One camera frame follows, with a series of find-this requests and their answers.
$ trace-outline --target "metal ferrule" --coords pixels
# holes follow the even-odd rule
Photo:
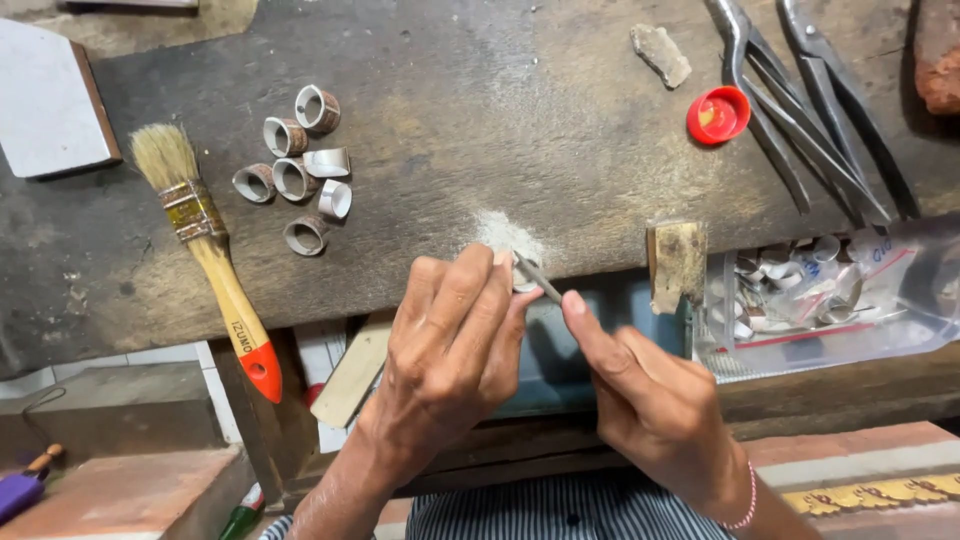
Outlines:
[[[188,242],[206,234],[227,234],[220,213],[213,206],[213,199],[200,179],[188,180],[168,187],[157,194],[167,217],[174,225],[181,242]]]

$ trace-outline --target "fingernail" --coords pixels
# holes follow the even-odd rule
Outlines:
[[[575,290],[567,291],[566,296],[569,297],[566,304],[575,315],[582,315],[587,312],[587,303],[584,302],[584,297],[580,296],[579,292]]]
[[[507,257],[510,257],[511,263],[513,263],[513,257],[511,256],[508,250],[501,250],[496,252],[496,255],[493,256],[493,265],[496,266],[502,263]]]

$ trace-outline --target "gold decorative trim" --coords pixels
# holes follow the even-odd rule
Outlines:
[[[858,510],[882,510],[913,504],[960,501],[960,473],[862,482],[854,485],[784,493],[802,516],[815,518]]]

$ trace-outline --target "brush bristles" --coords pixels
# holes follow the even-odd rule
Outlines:
[[[151,124],[132,133],[130,147],[137,168],[157,192],[200,179],[197,157],[183,128]]]

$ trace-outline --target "hand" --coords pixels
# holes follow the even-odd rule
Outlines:
[[[600,438],[700,514],[743,519],[751,499],[747,456],[724,426],[713,374],[635,328],[608,335],[576,291],[564,294],[562,306],[592,369]]]
[[[470,244],[454,262],[418,258],[396,311],[380,387],[351,436],[398,487],[516,393],[524,314],[513,256]]]

